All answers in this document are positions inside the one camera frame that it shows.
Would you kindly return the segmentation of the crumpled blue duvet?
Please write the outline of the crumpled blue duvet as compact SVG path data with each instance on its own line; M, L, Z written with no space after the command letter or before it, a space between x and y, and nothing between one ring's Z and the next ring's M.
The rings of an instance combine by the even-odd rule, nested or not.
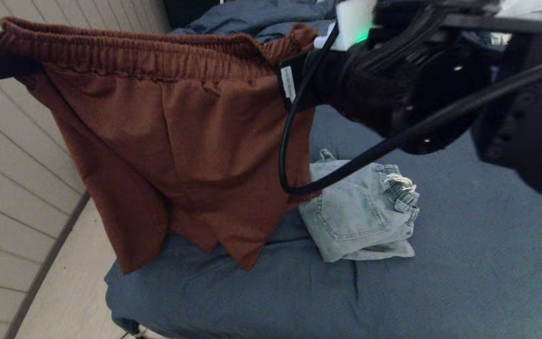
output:
M327 34L336 20L337 0L228 0L215 4L193 21L172 28L172 35L244 33L260 42L285 37L297 24Z

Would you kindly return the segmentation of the light blue denim shorts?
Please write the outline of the light blue denim shorts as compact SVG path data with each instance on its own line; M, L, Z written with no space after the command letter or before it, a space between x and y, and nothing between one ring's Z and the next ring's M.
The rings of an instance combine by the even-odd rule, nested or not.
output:
M412 258L419 196L397 165L372 163L303 202L299 212L325 262Z

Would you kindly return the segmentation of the black furniture panel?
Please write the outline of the black furniture panel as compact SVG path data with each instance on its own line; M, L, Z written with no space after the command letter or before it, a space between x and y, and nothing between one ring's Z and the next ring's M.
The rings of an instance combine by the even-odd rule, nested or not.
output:
M170 28L180 28L202 17L224 0L163 0Z

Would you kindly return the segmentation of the bed with blue sheet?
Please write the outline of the bed with blue sheet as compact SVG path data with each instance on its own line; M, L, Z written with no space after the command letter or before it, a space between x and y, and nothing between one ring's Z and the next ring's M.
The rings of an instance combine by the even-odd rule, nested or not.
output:
M113 321L186 339L542 339L542 196L468 135L381 162L420 193L414 258L325 263L296 210L249 272L170 235L147 267L104 277Z

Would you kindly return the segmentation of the brown shorts with white print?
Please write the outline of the brown shorts with white print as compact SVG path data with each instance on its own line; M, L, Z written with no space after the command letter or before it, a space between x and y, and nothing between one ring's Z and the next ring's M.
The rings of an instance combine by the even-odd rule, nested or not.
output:
M51 111L123 273L150 264L170 233L207 253L221 245L250 270L305 201L279 181L287 111L276 68L310 51L310 26L261 43L0 25L1 54L43 67L18 81Z

